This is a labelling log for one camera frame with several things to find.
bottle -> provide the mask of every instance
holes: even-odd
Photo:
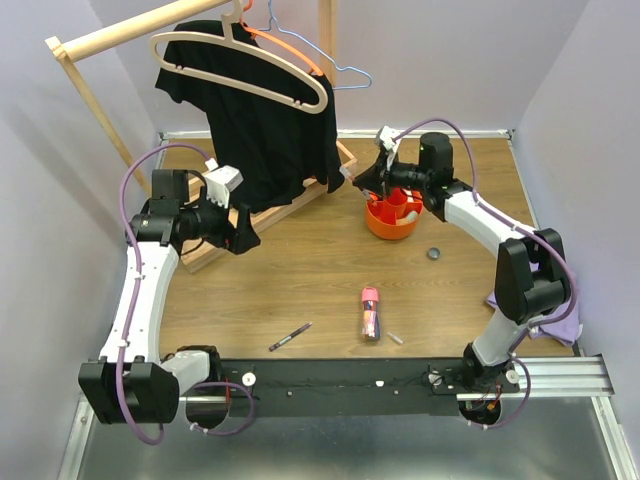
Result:
[[[380,319],[378,317],[378,290],[373,287],[365,287],[362,290],[362,305],[364,315],[362,317],[362,338],[366,342],[380,340]]]

wall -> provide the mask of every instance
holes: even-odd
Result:
[[[636,459],[639,17],[635,0],[591,0],[515,136],[536,216],[561,231],[577,271],[582,342],[605,356]]]
[[[3,6],[0,30],[0,479],[53,479],[124,273],[124,163],[44,43],[100,27],[86,0]],[[114,52],[83,61],[135,154],[155,129]],[[129,207],[139,207],[133,187]]]
[[[90,2],[105,24],[167,3]],[[273,2],[285,28],[317,40],[314,0]],[[439,115],[465,129],[512,128],[586,3],[587,0],[340,1],[338,63],[369,71],[374,85],[368,90],[337,93],[338,126],[377,130],[385,123],[408,126]],[[200,18],[219,19],[220,12],[229,9],[226,5]],[[252,26],[266,26],[266,0],[256,0],[245,17]],[[282,38],[304,53],[310,52],[297,39]],[[174,105],[164,92],[154,89],[158,67],[149,54],[148,37],[117,51],[158,129],[208,129],[202,113],[189,105]],[[344,76],[338,81],[343,84],[360,81],[351,77],[353,73],[341,75]]]

beige hanger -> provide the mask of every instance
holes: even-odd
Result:
[[[278,57],[277,55],[274,55],[273,53],[269,53],[265,50],[262,50],[261,48],[239,42],[233,38],[233,31],[232,31],[231,24],[238,23],[242,17],[242,1],[232,0],[232,2],[234,5],[233,12],[223,13],[221,15],[222,32],[224,34],[223,37],[219,35],[212,35],[209,33],[201,33],[201,32],[167,32],[167,33],[159,33],[151,37],[151,45],[150,45],[151,53],[156,59],[156,61],[158,62],[158,64],[160,65],[160,68],[167,70],[169,72],[174,72],[181,75],[187,75],[189,77],[199,78],[200,80],[205,80],[208,82],[219,83],[221,85],[226,85],[227,87],[237,88],[238,90],[243,90],[245,92],[253,93],[254,95],[259,95],[261,97],[269,98],[276,102],[283,103],[284,105],[302,110],[303,112],[306,112],[306,113],[322,112],[327,106],[327,103],[329,102],[329,98],[327,96],[326,90],[317,80],[314,80],[309,74],[299,69],[292,63]],[[274,92],[272,90],[268,90],[263,87],[259,87],[257,85],[241,82],[233,78],[218,75],[216,73],[205,72],[195,68],[190,68],[190,67],[183,68],[173,63],[167,62],[164,58],[162,58],[158,54],[159,43],[180,41],[180,40],[220,45],[222,47],[231,48],[239,52],[248,53],[249,55],[253,55],[254,57],[258,57],[273,65],[276,65],[277,67],[282,68],[284,71],[290,73],[291,75],[300,79],[303,83],[311,87],[313,91],[318,94],[318,103],[316,103],[315,105],[310,105],[308,103],[301,103],[299,100],[294,100],[291,97],[288,97],[278,92]]]

black pen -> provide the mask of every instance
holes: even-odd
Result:
[[[284,345],[285,343],[287,343],[289,340],[291,340],[294,337],[297,337],[298,335],[300,335],[302,332],[304,332],[306,329],[308,329],[311,325],[313,325],[313,322],[309,322],[306,325],[301,326],[298,330],[296,330],[293,333],[290,333],[289,335],[287,335],[286,337],[284,337],[282,340],[280,340],[277,343],[274,343],[273,345],[271,345],[269,347],[269,351],[273,352],[275,349],[280,348],[282,345]]]

black t-shirt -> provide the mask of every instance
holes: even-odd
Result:
[[[219,21],[180,24],[176,31],[222,35]],[[236,40],[258,46],[242,25],[233,24]],[[173,41],[165,60],[224,75],[315,104],[318,95],[281,68],[244,52],[199,42]],[[234,205],[252,212],[285,205],[304,192],[303,180],[315,177],[329,193],[344,182],[336,148],[333,89],[325,76],[312,75],[326,90],[327,107],[308,114],[267,98],[213,82],[160,70],[156,88],[173,101],[187,101],[204,111],[217,161],[240,170],[244,181],[231,193]]]

